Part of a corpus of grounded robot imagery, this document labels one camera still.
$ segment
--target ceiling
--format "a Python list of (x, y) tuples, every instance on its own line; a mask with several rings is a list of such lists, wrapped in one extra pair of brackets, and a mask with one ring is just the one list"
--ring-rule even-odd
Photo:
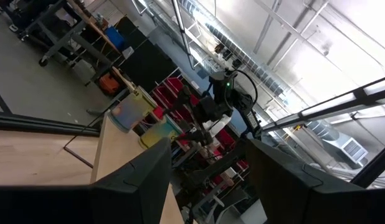
[[(214, 0), (199, 1), (215, 14)], [(257, 1), (260, 0), (216, 2), (216, 17), (237, 37), (234, 41), (243, 49), (254, 49), (268, 16)], [(272, 7), (272, 0), (262, 1)], [(294, 24), (309, 3), (309, 0), (283, 0), (277, 14)], [(312, 8), (318, 10), (323, 3), (323, 0), (315, 0)], [(314, 14), (315, 11), (309, 10), (296, 30), (300, 32)], [(385, 47), (385, 1), (330, 1), (320, 15), (302, 36), (328, 55), (325, 57), (298, 41), (273, 69), (308, 105), (385, 76), (385, 50), (344, 18), (353, 21)], [(287, 34), (284, 26), (273, 21), (258, 53), (250, 53), (258, 62), (268, 63)], [(293, 40), (294, 36), (290, 37), (275, 54), (270, 68)]]

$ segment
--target table leg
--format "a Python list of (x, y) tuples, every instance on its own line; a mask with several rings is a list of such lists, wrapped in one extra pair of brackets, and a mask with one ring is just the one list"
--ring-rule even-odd
[(99, 70), (97, 70), (97, 72), (93, 75), (92, 78), (90, 78), (90, 81), (88, 83), (86, 83), (85, 86), (90, 84), (90, 82), (95, 82), (96, 79), (98, 79), (101, 76), (103, 76), (104, 74), (106, 74), (110, 68), (111, 68), (111, 65), (105, 65), (102, 68), (100, 68)]
[(28, 27), (26, 27), (24, 29), (24, 31), (21, 32), (21, 37), (27, 36), (30, 33), (30, 31), (32, 31), (36, 28), (36, 25), (38, 24), (38, 22), (41, 22), (47, 16), (56, 13), (66, 2), (67, 2), (66, 0), (60, 0), (60, 1), (56, 2), (53, 6), (48, 8), (48, 10), (43, 12), (43, 14), (39, 18), (37, 18), (35, 21), (33, 21)]
[(46, 66), (48, 61), (47, 59), (53, 56), (55, 53), (60, 50), (61, 47), (68, 44), (68, 41), (72, 38), (72, 34), (81, 31), (86, 26), (86, 23), (83, 21), (80, 21), (76, 26), (74, 26), (70, 31), (67, 32), (61, 39), (58, 40), (57, 43), (55, 43), (49, 51), (47, 51), (42, 59), (39, 61), (39, 65), (42, 67)]
[(83, 37), (80, 35), (73, 33), (72, 39), (76, 41), (78, 44), (80, 44), (82, 47), (84, 47), (89, 53), (91, 53), (94, 57), (98, 58), (99, 61), (111, 65), (112, 62), (106, 58), (101, 52), (99, 52), (91, 43), (87, 42)]

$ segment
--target white object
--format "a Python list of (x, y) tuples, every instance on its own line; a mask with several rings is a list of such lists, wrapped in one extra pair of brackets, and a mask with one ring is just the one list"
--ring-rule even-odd
[(18, 31), (18, 27), (15, 26), (14, 24), (11, 24), (8, 28), (9, 28), (11, 31), (13, 31), (13, 32), (17, 32), (17, 31)]
[(128, 59), (132, 55), (133, 52), (134, 52), (133, 48), (132, 47), (128, 47), (127, 49), (125, 49), (122, 52), (122, 54), (125, 57), (125, 59)]
[(230, 121), (231, 121), (230, 117), (228, 117), (227, 115), (223, 115), (222, 119), (220, 119), (218, 121), (215, 121), (215, 122), (207, 121), (207, 122), (203, 123), (202, 125), (204, 126), (205, 130), (209, 131), (211, 136), (214, 137)]

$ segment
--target pipe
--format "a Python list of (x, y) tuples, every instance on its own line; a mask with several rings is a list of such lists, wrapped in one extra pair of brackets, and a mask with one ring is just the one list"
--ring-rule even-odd
[[(317, 12), (314, 14), (314, 16), (310, 19), (310, 21), (304, 26), (304, 28), (302, 29), (302, 31), (300, 31), (300, 35), (302, 35), (304, 32), (306, 32), (306, 30), (310, 27), (310, 25), (314, 22), (314, 20), (320, 15), (320, 13), (322, 12), (322, 10), (325, 9), (325, 7), (327, 7), (328, 5), (328, 1), (325, 1), (321, 7), (317, 10)], [(274, 65), (273, 69), (275, 69), (275, 67), (277, 67), (280, 62), (285, 58), (285, 56), (289, 53), (289, 51), (291, 51), (292, 47), (295, 46), (295, 44), (298, 42), (298, 39), (295, 38), (295, 40), (293, 40), (293, 42), (291, 43), (291, 45), (288, 47), (288, 49), (284, 52), (284, 54), (281, 56), (281, 58), (277, 61), (277, 63)]]
[(262, 0), (254, 0), (260, 7), (262, 7), (269, 15), (271, 15), (276, 21), (281, 23), (292, 35), (294, 35), (298, 40), (305, 43), (307, 46), (309, 46), (311, 49), (313, 49), (315, 52), (320, 54), (325, 60), (330, 62), (332, 65), (334, 65), (335, 68), (337, 68), (342, 74), (345, 74), (334, 62), (332, 62), (328, 57), (326, 57), (323, 52), (318, 50), (313, 44), (311, 44), (309, 41), (306, 40), (300, 33), (293, 28), (287, 21), (285, 21), (283, 18), (281, 18), (277, 13), (275, 13), (271, 8), (269, 8)]
[[(314, 3), (315, 3), (315, 0), (311, 0), (307, 5), (312, 7), (314, 5)], [(306, 15), (308, 13), (309, 13), (309, 8), (307, 8), (307, 7), (304, 8), (304, 10), (299, 14), (299, 16), (296, 19), (296, 21), (293, 23), (293, 27), (295, 29), (302, 23), (302, 20), (306, 17)], [(280, 51), (284, 48), (284, 45), (290, 39), (291, 35), (292, 34), (290, 32), (287, 32), (285, 37), (281, 40), (281, 43), (277, 46), (277, 48), (275, 49), (274, 53), (272, 54), (272, 56), (267, 61), (267, 65), (270, 65), (273, 62), (273, 60), (276, 58), (278, 53), (280, 53)]]
[[(272, 6), (272, 10), (277, 12), (279, 7), (281, 6), (281, 3), (282, 3), (282, 0), (274, 0), (273, 6)], [(260, 45), (262, 45), (262, 42), (265, 39), (267, 31), (269, 30), (270, 25), (272, 25), (272, 22), (273, 22), (273, 17), (268, 15), (267, 19), (266, 19), (266, 22), (265, 22), (265, 24), (263, 26), (263, 29), (260, 32), (259, 38), (257, 39), (257, 42), (255, 44), (255, 48), (254, 48), (254, 53), (255, 54), (257, 54), (257, 52), (258, 52), (258, 50), (260, 48)]]
[(183, 18), (181, 17), (179, 3), (177, 0), (172, 0), (172, 5), (173, 5), (173, 9), (174, 9), (174, 14), (176, 16), (176, 19), (177, 19), (177, 22), (179, 25), (180, 35), (181, 35), (181, 38), (183, 40), (184, 47), (186, 48), (186, 53), (187, 53), (187, 57), (188, 57), (190, 66), (193, 70), (195, 70), (194, 60), (193, 60), (193, 56), (191, 55), (190, 45), (188, 44), (188, 40), (186, 37), (186, 31), (184, 28)]

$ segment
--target black cable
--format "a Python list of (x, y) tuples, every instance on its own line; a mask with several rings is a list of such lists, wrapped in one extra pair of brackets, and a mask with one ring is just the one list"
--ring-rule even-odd
[(257, 101), (257, 98), (258, 98), (258, 92), (257, 92), (257, 88), (256, 88), (256, 85), (255, 85), (254, 80), (253, 80), (248, 74), (246, 74), (245, 72), (243, 72), (242, 70), (235, 69), (234, 71), (237, 71), (237, 72), (242, 73), (243, 75), (245, 75), (245, 76), (249, 79), (249, 81), (252, 83), (252, 85), (254, 86), (254, 90), (255, 90), (255, 100), (254, 100), (254, 102), (253, 102), (253, 104), (252, 104), (252, 106), (254, 106), (255, 103), (256, 103), (256, 101)]
[[(258, 96), (259, 96), (259, 94), (258, 94), (258, 92), (257, 92), (257, 88), (256, 88), (256, 85), (255, 85), (254, 80), (253, 80), (248, 74), (246, 74), (245, 72), (243, 72), (242, 70), (235, 69), (233, 72), (239, 72), (239, 73), (245, 75), (245, 76), (248, 78), (248, 80), (251, 82), (252, 86), (254, 86), (254, 90), (255, 90), (255, 100), (252, 102), (252, 104), (251, 104), (251, 106), (250, 106), (250, 108), (252, 108), (252, 107), (255, 105), (255, 103), (256, 103), (256, 101), (257, 101), (257, 99), (258, 99)], [(234, 88), (234, 78), (235, 78), (236, 76), (237, 76), (237, 75), (234, 75), (233, 77), (231, 77), (231, 78), (232, 78), (232, 81), (233, 81), (233, 88)], [(230, 110), (232, 110), (232, 107), (230, 106), (229, 102), (227, 101), (226, 95), (227, 95), (227, 88), (224, 88), (224, 102), (226, 103), (227, 107), (228, 107)]]

